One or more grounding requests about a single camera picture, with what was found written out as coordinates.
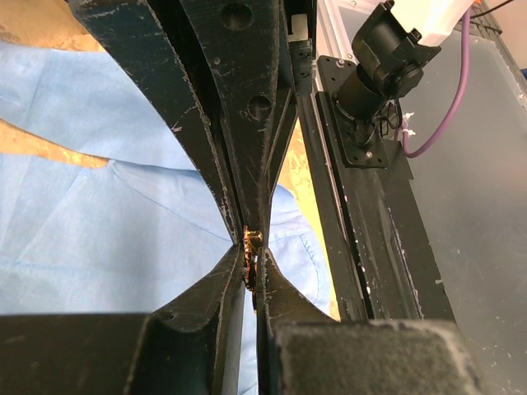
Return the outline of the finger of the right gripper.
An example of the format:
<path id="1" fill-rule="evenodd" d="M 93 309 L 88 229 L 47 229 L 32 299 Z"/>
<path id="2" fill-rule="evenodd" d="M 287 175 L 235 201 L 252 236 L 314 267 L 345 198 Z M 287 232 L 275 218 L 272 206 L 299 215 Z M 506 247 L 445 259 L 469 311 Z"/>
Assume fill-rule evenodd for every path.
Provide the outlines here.
<path id="1" fill-rule="evenodd" d="M 185 15 L 172 1 L 71 1 L 75 18 L 144 94 L 212 192 L 231 240 L 240 218 L 215 147 L 211 119 L 184 67 L 175 33 Z"/>
<path id="2" fill-rule="evenodd" d="M 277 111 L 281 1 L 183 1 L 202 70 L 191 76 L 204 117 L 206 154 L 190 157 L 216 199 L 228 235 L 268 224 L 264 180 Z"/>

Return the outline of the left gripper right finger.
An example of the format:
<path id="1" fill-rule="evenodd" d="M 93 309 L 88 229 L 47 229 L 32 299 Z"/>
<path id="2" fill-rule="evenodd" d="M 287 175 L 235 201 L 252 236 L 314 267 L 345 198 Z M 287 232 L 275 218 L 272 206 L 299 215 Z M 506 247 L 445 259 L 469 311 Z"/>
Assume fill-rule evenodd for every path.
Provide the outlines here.
<path id="1" fill-rule="evenodd" d="M 480 394 L 459 329 L 438 320 L 338 322 L 260 251 L 256 275 L 261 394 Z"/>

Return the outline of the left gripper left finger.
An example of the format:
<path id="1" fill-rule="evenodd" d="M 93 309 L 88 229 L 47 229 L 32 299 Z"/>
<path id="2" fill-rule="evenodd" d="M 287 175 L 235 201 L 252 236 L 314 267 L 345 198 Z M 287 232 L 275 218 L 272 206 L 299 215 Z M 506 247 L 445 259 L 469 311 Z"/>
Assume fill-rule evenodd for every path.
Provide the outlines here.
<path id="1" fill-rule="evenodd" d="M 2 317 L 2 393 L 236 393 L 244 262 L 242 246 L 231 246 L 150 314 Z"/>

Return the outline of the silver leaf brooch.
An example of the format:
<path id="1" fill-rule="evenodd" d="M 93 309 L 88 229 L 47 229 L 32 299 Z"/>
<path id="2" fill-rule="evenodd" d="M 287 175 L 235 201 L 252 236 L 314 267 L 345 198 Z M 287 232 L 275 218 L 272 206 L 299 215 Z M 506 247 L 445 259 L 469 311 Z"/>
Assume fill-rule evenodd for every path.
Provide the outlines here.
<path id="1" fill-rule="evenodd" d="M 244 282 L 246 289 L 251 293 L 253 311 L 257 313 L 257 293 L 256 277 L 258 271 L 259 247 L 262 245 L 264 237 L 260 230 L 250 230 L 247 225 L 243 229 L 244 246 Z"/>

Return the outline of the blue button shirt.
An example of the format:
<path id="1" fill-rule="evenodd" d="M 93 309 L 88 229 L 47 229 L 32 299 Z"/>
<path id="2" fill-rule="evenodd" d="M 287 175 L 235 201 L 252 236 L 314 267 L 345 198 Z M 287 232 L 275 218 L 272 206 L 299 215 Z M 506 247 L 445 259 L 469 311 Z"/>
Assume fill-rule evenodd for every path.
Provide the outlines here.
<path id="1" fill-rule="evenodd" d="M 236 245 L 203 176 L 108 54 L 2 43 L 1 118 L 105 159 L 89 168 L 2 153 L 1 319 L 150 314 Z M 259 258 L 270 249 L 284 277 L 328 313 L 322 249 L 283 187 L 262 234 Z M 245 287 L 234 394 L 258 393 L 258 377 L 257 314 Z"/>

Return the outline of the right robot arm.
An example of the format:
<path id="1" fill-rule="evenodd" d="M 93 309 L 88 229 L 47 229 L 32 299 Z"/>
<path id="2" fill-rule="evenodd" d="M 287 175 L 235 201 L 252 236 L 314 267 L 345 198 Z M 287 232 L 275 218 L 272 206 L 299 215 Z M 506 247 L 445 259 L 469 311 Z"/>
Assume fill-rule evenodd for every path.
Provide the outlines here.
<path id="1" fill-rule="evenodd" d="M 383 1 L 352 59 L 316 52 L 314 1 L 71 1 L 74 17 L 174 133 L 235 244 L 267 233 L 296 119 L 319 114 L 335 170 L 385 168 L 399 101 L 440 52 L 432 31 L 464 5 Z"/>

